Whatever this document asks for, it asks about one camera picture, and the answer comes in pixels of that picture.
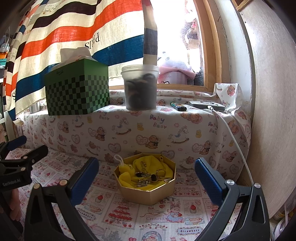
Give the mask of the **person left hand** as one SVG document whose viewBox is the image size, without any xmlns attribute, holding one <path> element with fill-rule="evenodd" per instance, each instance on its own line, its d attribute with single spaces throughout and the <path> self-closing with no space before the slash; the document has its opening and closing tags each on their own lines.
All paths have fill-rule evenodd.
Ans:
<svg viewBox="0 0 296 241">
<path fill-rule="evenodd" d="M 20 221 L 22 216 L 20 199 L 19 199 L 19 190 L 14 189 L 11 191 L 11 194 L 8 199 L 8 204 L 10 207 L 10 218 L 12 220 Z"/>
</svg>

